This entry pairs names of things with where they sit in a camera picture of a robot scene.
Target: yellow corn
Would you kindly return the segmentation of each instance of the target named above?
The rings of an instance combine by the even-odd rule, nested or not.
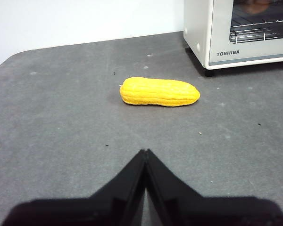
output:
[[[196,102],[199,91],[184,81],[131,77],[119,89],[124,102],[132,105],[181,106]]]

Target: oven foot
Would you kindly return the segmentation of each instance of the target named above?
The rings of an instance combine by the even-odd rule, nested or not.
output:
[[[215,74],[215,70],[208,70],[208,69],[204,69],[204,75],[206,77],[213,77]]]

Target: gray countertop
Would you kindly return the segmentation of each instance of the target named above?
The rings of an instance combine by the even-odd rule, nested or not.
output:
[[[182,32],[31,50],[5,61],[0,224],[19,202],[90,196],[142,148],[204,196],[254,195],[283,210],[283,62],[212,78],[200,72]],[[201,98],[174,108],[127,105],[119,85],[133,76],[186,81]],[[145,204],[143,225],[151,225],[149,215]]]

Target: oven rack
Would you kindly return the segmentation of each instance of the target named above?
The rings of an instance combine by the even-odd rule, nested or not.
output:
[[[229,36],[233,44],[279,38],[283,38],[283,20],[231,26]]]

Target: oven door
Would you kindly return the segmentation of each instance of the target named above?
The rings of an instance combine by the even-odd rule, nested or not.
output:
[[[283,0],[214,0],[208,68],[283,61]]]

